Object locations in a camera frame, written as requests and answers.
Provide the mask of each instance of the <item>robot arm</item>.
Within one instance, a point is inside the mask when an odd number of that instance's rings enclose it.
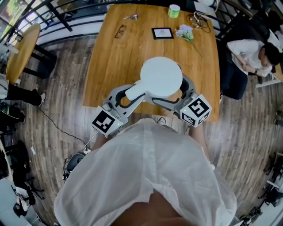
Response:
[[[133,85],[124,85],[111,91],[102,107],[98,106],[94,115],[92,126],[105,137],[113,134],[128,122],[128,117],[145,100],[145,94],[132,100],[129,105],[121,105],[121,100],[126,96],[126,91]],[[197,127],[204,122],[211,113],[211,106],[204,98],[195,92],[193,82],[183,74],[183,82],[180,87],[181,99],[168,101],[162,98],[151,98],[155,105],[161,106],[188,124]]]

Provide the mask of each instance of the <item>sneaker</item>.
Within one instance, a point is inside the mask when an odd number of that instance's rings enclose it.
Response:
[[[219,103],[221,103],[221,101],[222,101],[222,97],[223,97],[223,94],[220,94]]]
[[[41,104],[42,104],[44,102],[44,100],[45,100],[46,94],[43,93],[40,96],[41,96]]]
[[[25,115],[25,112],[23,111],[23,110],[21,110],[20,111],[23,115],[24,115],[24,117],[25,117],[25,119],[23,120],[23,123],[25,123],[26,122],[26,115]]]

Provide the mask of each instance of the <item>table leg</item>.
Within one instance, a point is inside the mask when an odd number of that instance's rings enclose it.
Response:
[[[33,58],[35,58],[35,59],[37,59],[37,60],[43,62],[43,63],[45,62],[45,60],[44,60],[44,58],[43,58],[42,56],[39,56],[39,55],[37,55],[37,54],[35,54],[35,53],[31,53],[31,56],[32,56]]]
[[[29,68],[24,68],[24,69],[23,69],[23,72],[28,73],[28,74],[31,74],[31,75],[34,75],[34,76],[39,77],[39,78],[41,78],[41,79],[46,78],[46,75],[45,75],[44,73],[36,72],[36,71],[31,70],[31,69],[29,69]]]
[[[274,79],[274,80],[270,80],[270,81],[264,82],[262,84],[256,84],[255,87],[256,88],[265,87],[265,86],[269,86],[269,85],[280,83],[280,82],[281,82],[280,80]]]
[[[57,56],[52,54],[51,52],[43,49],[42,47],[40,47],[39,45],[35,45],[34,47],[35,50],[41,52],[42,54],[44,54],[45,56],[49,57],[50,59],[56,61],[57,60]]]

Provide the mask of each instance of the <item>round wooden table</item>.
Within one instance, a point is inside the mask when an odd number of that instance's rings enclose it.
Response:
[[[21,76],[22,72],[29,73],[40,78],[47,78],[55,67],[57,57],[36,45],[39,33],[40,25],[35,23],[22,34],[22,40],[16,43],[15,48],[18,49],[19,53],[11,53],[6,70],[6,76],[10,84],[14,84]],[[34,49],[43,53],[47,57],[42,57],[33,53]],[[38,71],[40,72],[25,68],[31,56],[40,61],[41,65],[38,67]]]

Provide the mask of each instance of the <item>person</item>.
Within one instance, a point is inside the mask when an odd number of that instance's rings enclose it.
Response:
[[[0,74],[0,100],[22,100],[39,107],[44,102],[46,94],[39,95],[37,89],[38,85],[32,91],[11,85],[9,80],[6,80],[6,75]]]
[[[279,50],[272,44],[243,39],[227,43],[232,53],[232,61],[225,61],[220,72],[221,94],[239,100],[242,98],[247,82],[247,75],[266,77],[272,66],[279,63]]]
[[[178,134],[141,119],[96,140],[54,202],[61,225],[229,225],[236,197],[209,162],[203,124]]]
[[[19,165],[14,168],[13,181],[16,187],[15,193],[17,196],[16,204],[13,207],[14,213],[20,216],[26,216],[30,206],[35,204],[34,195],[31,189],[26,185],[27,169],[25,165]]]

